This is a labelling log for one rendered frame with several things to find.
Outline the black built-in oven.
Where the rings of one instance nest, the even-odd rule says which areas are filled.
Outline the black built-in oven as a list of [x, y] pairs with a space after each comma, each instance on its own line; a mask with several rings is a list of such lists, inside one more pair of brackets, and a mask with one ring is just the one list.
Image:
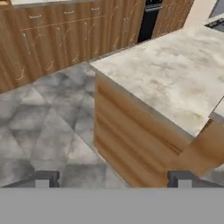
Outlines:
[[145, 0], [143, 19], [137, 38], [138, 43], [151, 39], [158, 13], [162, 9], [162, 2], [163, 0]]

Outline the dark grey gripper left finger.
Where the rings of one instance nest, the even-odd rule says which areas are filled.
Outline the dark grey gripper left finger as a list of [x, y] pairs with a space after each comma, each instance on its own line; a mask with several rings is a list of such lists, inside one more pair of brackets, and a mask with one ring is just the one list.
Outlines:
[[34, 188], [58, 188], [60, 172], [59, 171], [36, 171], [29, 178], [19, 180], [17, 182], [5, 185], [9, 187], [34, 187]]

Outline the wooden kitchen island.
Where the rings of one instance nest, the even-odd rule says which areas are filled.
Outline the wooden kitchen island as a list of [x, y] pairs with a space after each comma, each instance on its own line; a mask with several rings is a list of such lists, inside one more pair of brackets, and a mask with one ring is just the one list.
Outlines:
[[130, 186], [163, 188], [169, 171], [200, 176], [224, 164], [224, 125], [210, 119], [192, 136], [98, 72], [94, 146]]

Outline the long wooden cupboard run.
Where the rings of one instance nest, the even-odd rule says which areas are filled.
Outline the long wooden cupboard run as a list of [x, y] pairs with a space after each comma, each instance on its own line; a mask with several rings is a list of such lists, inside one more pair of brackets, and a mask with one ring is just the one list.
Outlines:
[[144, 0], [0, 0], [0, 93], [137, 42]]

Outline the black hob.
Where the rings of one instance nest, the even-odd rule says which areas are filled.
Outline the black hob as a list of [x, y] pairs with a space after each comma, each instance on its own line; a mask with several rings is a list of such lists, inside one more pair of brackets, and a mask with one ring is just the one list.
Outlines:
[[224, 24], [224, 18], [220, 18], [220, 19], [217, 19], [209, 24], [206, 24], [205, 26], [208, 27], [208, 28], [214, 28], [216, 26], [219, 26], [219, 25], [222, 25]]

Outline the narrow wooden cupboard run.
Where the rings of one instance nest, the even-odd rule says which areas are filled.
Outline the narrow wooden cupboard run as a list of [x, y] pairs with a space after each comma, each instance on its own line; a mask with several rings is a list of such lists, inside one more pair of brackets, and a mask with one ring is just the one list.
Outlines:
[[194, 0], [163, 0], [152, 37], [155, 39], [181, 29], [186, 22], [193, 2]]

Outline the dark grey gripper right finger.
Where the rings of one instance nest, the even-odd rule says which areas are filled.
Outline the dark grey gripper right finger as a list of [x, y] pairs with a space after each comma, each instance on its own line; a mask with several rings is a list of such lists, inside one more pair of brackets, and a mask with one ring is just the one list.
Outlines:
[[222, 188], [222, 185], [203, 180], [190, 171], [168, 171], [168, 187], [174, 188]]

